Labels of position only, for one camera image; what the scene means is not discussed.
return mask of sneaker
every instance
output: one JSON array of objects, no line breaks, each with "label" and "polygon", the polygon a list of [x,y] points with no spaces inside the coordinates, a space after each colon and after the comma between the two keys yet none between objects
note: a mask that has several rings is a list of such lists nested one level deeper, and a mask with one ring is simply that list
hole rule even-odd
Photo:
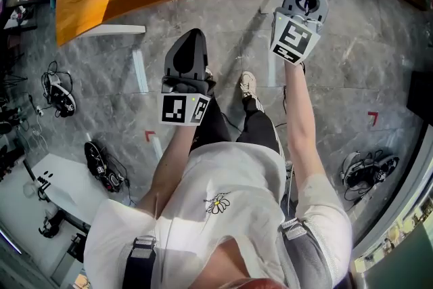
[{"label": "sneaker", "polygon": [[214,80],[214,75],[213,75],[212,71],[210,71],[210,69],[207,67],[206,67],[206,72],[204,73],[204,79],[206,81],[213,81]]},{"label": "sneaker", "polygon": [[244,71],[241,75],[241,91],[242,91],[242,99],[248,96],[252,96],[254,99],[257,99],[256,96],[256,78],[249,71]]}]

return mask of daisy print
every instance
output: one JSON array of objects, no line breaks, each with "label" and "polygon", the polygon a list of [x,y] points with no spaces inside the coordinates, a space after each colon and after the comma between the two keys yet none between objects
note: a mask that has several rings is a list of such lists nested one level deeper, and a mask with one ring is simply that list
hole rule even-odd
[{"label": "daisy print", "polygon": [[212,202],[206,212],[217,215],[220,212],[223,213],[227,206],[230,206],[230,201],[228,201],[228,199],[224,199],[224,195],[217,195],[214,199],[212,199]]}]

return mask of gray strap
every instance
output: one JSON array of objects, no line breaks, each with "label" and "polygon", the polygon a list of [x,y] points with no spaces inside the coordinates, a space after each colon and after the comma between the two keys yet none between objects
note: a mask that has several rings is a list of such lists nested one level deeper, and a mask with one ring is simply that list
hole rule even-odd
[{"label": "gray strap", "polygon": [[283,234],[278,233],[277,236],[277,252],[279,257],[279,262],[283,268],[284,277],[286,277],[286,284],[290,289],[300,289],[300,284],[298,276],[296,275],[295,268],[293,266],[292,260],[289,254],[286,252],[286,247],[284,245]]},{"label": "gray strap", "polygon": [[284,273],[293,268],[302,289],[332,288],[331,272],[316,238],[310,229],[299,221],[289,222],[292,223],[288,225],[288,229],[279,233],[286,254],[291,260],[291,267],[288,270],[283,269]]}]

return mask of hair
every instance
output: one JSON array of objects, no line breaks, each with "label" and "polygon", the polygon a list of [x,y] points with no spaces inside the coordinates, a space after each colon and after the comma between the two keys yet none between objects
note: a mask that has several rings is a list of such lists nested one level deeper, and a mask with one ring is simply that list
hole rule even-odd
[{"label": "hair", "polygon": [[271,278],[254,278],[249,280],[234,281],[224,285],[220,289],[288,289],[287,286],[272,280]]}]

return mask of shoulder strap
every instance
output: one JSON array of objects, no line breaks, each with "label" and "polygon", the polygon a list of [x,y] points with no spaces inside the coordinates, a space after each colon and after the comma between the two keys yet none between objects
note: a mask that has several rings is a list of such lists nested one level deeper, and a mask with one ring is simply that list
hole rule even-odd
[{"label": "shoulder strap", "polygon": [[124,271],[122,289],[149,289],[156,259],[154,236],[136,238]]},{"label": "shoulder strap", "polygon": [[[280,256],[281,265],[286,275],[289,287],[297,287],[296,282],[302,289],[328,289],[332,288],[332,277],[327,266],[325,256],[310,229],[298,219],[292,219],[281,224],[279,237],[282,240],[277,245],[283,246],[287,259]],[[288,278],[286,273],[293,269],[296,281]]]}]

